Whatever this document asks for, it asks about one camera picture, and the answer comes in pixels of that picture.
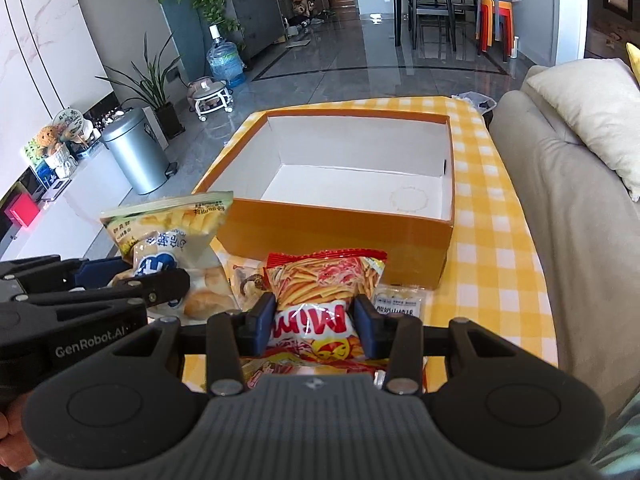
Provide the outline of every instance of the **beige sofa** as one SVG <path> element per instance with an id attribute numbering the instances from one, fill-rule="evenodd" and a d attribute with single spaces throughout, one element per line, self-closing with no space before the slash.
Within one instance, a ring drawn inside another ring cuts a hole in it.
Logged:
<path id="1" fill-rule="evenodd" d="M 526 81 L 489 130 L 542 262 L 559 365 L 611 416 L 640 384 L 640 203 Z"/>

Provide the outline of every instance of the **yellow and white tablecloth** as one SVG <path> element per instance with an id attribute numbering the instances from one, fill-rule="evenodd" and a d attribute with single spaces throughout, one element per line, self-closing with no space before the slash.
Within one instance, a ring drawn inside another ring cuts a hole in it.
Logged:
<path id="1" fill-rule="evenodd" d="M 509 175 L 478 112 L 467 102 L 446 97 L 366 99 L 300 108 L 332 107 L 449 116 L 455 222 L 440 286 L 430 293 L 422 321 L 447 326 L 453 317 L 467 317 L 557 365 L 556 336 L 542 267 Z M 242 124 L 214 165 L 262 113 L 252 114 Z M 246 260 L 226 254 L 217 240 L 212 247 L 227 269 L 246 264 Z M 184 378 L 191 384 L 202 384 L 203 359 L 188 359 Z M 442 358 L 429 359 L 427 381 L 431 391 L 446 381 Z"/>

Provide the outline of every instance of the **small stool with wheels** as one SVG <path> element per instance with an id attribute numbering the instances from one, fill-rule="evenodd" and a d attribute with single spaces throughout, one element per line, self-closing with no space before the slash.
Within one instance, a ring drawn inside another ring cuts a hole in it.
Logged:
<path id="1" fill-rule="evenodd" d="M 214 105 L 207 110 L 202 110 L 200 108 L 200 104 L 205 101 L 211 101 L 213 99 L 219 99 L 220 104 Z M 194 107 L 196 108 L 196 113 L 198 118 L 201 121 L 206 121 L 206 114 L 210 114 L 215 112 L 216 110 L 220 110 L 220 108 L 224 108 L 225 112 L 231 113 L 234 111 L 232 104 L 234 99 L 231 97 L 229 90 L 226 88 L 226 85 L 220 81 L 216 81 L 213 83 L 213 86 L 209 88 L 199 88 L 195 94 L 193 94 Z"/>

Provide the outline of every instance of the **human hand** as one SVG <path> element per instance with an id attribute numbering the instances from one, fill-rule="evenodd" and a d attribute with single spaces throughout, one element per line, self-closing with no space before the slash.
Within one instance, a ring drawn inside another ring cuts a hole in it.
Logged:
<path id="1" fill-rule="evenodd" d="M 14 400 L 0 413 L 0 464 L 17 472 L 36 461 L 36 455 L 22 430 L 22 408 L 29 394 Z"/>

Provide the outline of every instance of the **open box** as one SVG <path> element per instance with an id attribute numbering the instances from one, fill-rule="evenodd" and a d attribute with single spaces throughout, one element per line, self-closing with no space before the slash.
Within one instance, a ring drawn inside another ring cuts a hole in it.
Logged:
<path id="1" fill-rule="evenodd" d="M 232 190 L 230 254 L 388 253 L 385 283 L 436 288 L 454 221 L 449 118 L 394 110 L 264 112 L 195 192 Z"/>

